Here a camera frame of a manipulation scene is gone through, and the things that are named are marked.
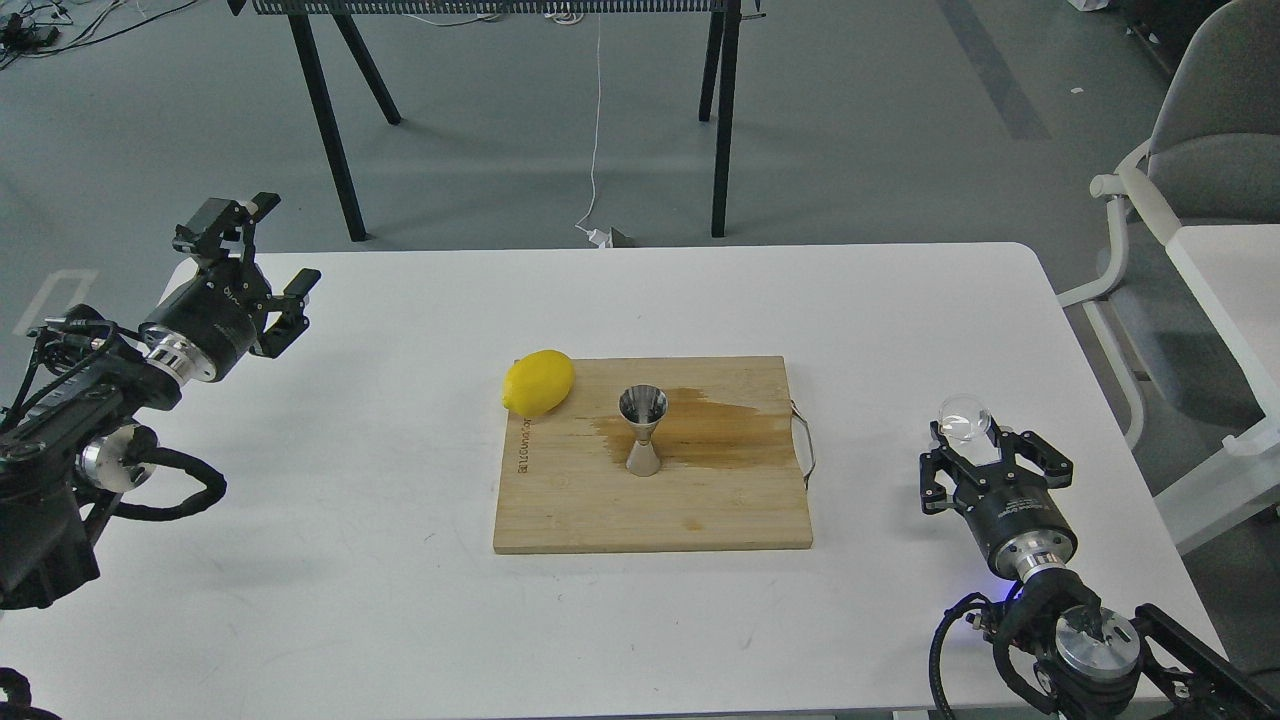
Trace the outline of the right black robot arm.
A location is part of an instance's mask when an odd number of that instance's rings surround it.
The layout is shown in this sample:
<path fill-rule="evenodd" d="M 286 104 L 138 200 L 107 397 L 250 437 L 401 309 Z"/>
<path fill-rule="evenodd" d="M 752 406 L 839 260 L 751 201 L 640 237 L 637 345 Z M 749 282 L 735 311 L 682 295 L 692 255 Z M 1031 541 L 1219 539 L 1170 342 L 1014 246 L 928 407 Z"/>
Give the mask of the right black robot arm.
<path fill-rule="evenodd" d="M 1275 719 L 1277 700 L 1152 603 L 1133 618 L 1106 609 L 1069 568 L 1076 537 L 1051 491 L 1073 480 L 1073 462 L 1032 430 L 991 425 L 992 462 L 964 457 L 931 423 L 933 446 L 920 456 L 927 515 L 955 510 L 987 568 L 1011 582 L 1002 600 L 973 592 L 934 630 L 928 682 L 936 708 L 954 717 L 941 678 L 941 652 L 957 620 L 992 648 L 1006 687 L 1034 710 L 1065 719 L 1115 719 L 1140 679 L 1170 702 L 1170 719 Z"/>

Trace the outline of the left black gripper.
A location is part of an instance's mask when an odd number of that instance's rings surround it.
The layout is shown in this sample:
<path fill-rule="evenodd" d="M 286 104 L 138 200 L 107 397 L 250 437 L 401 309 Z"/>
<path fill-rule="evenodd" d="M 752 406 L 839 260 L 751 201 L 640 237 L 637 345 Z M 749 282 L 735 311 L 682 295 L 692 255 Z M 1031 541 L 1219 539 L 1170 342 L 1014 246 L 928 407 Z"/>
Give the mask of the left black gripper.
<path fill-rule="evenodd" d="M 256 227 L 280 201 L 278 193 L 256 193 L 243 202 L 207 199 L 175 227 L 174 250 L 204 272 L 225 266 L 233 277 L 196 275 L 141 324 L 147 361 L 178 383 L 219 382 L 247 354 L 279 357 L 308 329 L 305 307 L 323 273 L 303 268 L 282 295 L 271 295 L 255 261 Z"/>

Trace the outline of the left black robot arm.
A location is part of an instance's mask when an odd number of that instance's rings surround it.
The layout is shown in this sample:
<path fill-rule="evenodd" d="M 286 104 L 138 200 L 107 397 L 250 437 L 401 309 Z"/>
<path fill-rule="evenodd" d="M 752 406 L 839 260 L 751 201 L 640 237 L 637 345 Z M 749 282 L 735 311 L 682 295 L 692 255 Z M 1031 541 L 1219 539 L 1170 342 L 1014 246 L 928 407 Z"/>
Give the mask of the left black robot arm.
<path fill-rule="evenodd" d="M 46 609 L 100 575 L 113 518 L 174 521 L 227 492 L 204 460 L 157 442 L 138 410 L 174 409 L 191 380 L 219 382 L 246 355 L 276 357 L 308 329 L 305 268 L 274 293 L 255 260 L 276 193 L 210 199 L 175 228 L 195 275 L 136 329 L 86 304 L 29 329 L 24 378 L 3 410 L 3 609 Z"/>

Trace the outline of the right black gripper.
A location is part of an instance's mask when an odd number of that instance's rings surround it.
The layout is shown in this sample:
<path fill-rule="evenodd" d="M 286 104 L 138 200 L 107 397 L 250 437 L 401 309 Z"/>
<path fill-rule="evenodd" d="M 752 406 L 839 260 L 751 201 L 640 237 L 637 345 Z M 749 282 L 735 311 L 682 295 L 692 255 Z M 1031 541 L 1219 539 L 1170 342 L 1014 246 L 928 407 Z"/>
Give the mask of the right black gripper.
<path fill-rule="evenodd" d="M 1041 568 L 1062 568 L 1076 552 L 1076 536 L 1050 496 L 1073 483 L 1074 464 L 1033 430 L 996 427 L 989 439 L 998 464 L 978 468 L 929 424 L 934 445 L 919 457 L 920 507 L 925 515 L 955 509 L 965 519 L 988 569 L 1025 582 Z M 1018 464 L 1025 459 L 1039 474 Z M 943 473 L 954 492 L 937 482 Z"/>

